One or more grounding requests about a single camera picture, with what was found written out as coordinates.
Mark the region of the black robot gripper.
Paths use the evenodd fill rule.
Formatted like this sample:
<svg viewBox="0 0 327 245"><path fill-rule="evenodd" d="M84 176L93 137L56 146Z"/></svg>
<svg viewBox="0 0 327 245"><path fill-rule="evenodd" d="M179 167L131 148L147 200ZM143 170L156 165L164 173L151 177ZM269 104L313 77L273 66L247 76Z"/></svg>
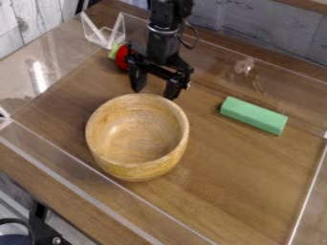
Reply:
<svg viewBox="0 0 327 245"><path fill-rule="evenodd" d="M175 100L181 90L189 89L193 73L193 67L179 55L180 26L161 28L148 24L147 28L147 45L126 44L131 87L139 93L147 84L147 75L155 75L165 81L163 96Z"/></svg>

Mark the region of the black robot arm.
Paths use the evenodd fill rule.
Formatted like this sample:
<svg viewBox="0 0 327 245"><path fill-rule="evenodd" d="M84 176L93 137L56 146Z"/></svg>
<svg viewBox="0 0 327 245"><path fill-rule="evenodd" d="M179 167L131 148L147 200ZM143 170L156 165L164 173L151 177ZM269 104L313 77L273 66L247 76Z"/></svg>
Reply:
<svg viewBox="0 0 327 245"><path fill-rule="evenodd" d="M147 76L153 75L165 81L163 96L175 100L183 89L191 85L193 67L180 57L180 46L193 49L183 39L183 29L196 29L187 18L192 14L193 0L147 0L149 19L147 24L147 45L126 45L124 57L128 64L131 87L139 93L147 85Z"/></svg>

